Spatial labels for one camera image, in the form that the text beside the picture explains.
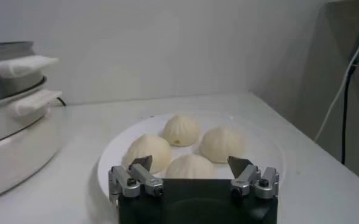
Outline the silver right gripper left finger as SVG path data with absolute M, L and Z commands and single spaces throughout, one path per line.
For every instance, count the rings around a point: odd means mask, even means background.
M 146 194 L 161 197 L 164 194 L 163 180 L 149 172 L 152 161 L 153 158 L 149 155 L 134 159 L 127 169 L 122 166 L 112 166 L 108 171 L 110 202 L 117 202 L 120 195 L 137 198 L 141 195 L 142 187 Z

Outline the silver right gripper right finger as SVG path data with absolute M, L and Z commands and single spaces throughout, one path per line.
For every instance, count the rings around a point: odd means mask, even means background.
M 274 167 L 261 170 L 248 159 L 229 156 L 227 159 L 234 179 L 230 182 L 231 194 L 244 197 L 251 192 L 260 199 L 276 198 L 279 194 L 279 173 Z

